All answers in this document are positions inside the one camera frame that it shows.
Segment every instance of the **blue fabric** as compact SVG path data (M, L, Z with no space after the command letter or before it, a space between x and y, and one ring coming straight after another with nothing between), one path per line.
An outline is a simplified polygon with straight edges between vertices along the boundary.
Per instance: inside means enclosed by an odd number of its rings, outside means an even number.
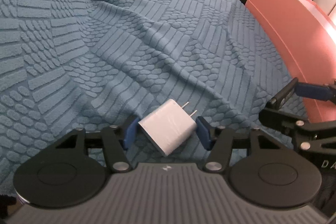
M0 0L0 193L14 193L16 168L72 128L142 118L173 98L242 131L290 79L238 0ZM297 99L286 108L305 113ZM196 134L168 158L138 135L127 157L135 165L207 154ZM91 157L103 164L99 151Z

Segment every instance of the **black clamp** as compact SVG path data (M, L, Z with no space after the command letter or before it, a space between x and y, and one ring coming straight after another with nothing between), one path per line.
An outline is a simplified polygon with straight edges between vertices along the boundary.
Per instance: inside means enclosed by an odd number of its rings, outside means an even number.
M259 112L259 121L263 126L291 137L294 150L316 165L320 171L336 171L336 121L310 123L301 116L279 109L294 93L336 104L335 84L336 82L333 85L313 85L294 78Z
M260 128L237 133L197 119L197 135L208 135L214 142L203 170L222 175L245 200L263 207L290 208L310 202L318 193L322 178L316 166ZM229 166L233 149L246 149L247 157Z
M138 121L132 115L121 126L110 125L90 133L84 128L72 130L17 168L13 184L18 196L45 208L64 208L89 200L110 175L132 170L124 150L135 139ZM91 148L102 149L106 167L88 156Z

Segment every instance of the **bed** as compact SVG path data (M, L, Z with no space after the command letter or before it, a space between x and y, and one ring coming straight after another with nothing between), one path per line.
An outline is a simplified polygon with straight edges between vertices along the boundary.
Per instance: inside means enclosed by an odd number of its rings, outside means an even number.
M331 27L301 0L2 0L0 9L1 194L14 194L21 163L73 128L143 118L172 98L213 126L246 131L291 78L336 78ZM284 109L336 118L330 104L297 97ZM168 158L142 134L126 153L133 165L207 154L196 134ZM90 156L104 164L101 151Z

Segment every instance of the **bed frame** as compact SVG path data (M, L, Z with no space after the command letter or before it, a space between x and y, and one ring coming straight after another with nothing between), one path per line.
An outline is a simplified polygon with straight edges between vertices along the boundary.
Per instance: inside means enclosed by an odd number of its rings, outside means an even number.
M292 77L312 84L336 79L336 27L312 0L247 0ZM336 120L331 102L304 99L310 122Z

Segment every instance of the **silver bolt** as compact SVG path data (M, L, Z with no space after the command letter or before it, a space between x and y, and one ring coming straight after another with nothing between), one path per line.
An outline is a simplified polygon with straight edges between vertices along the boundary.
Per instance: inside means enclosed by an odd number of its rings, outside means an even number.
M222 165L219 162L211 161L206 163L205 168L210 171L218 171L222 169Z
M304 121L300 121L300 120L298 120L298 121L296 121L296 123L295 123L298 127L301 127L301 126L303 126L304 124L305 124L305 122Z
M303 142L301 145L300 145L300 148L302 150L308 150L310 148L310 143L308 142Z
M114 170L117 171L126 171L129 168L129 164L127 162L118 161L112 165Z

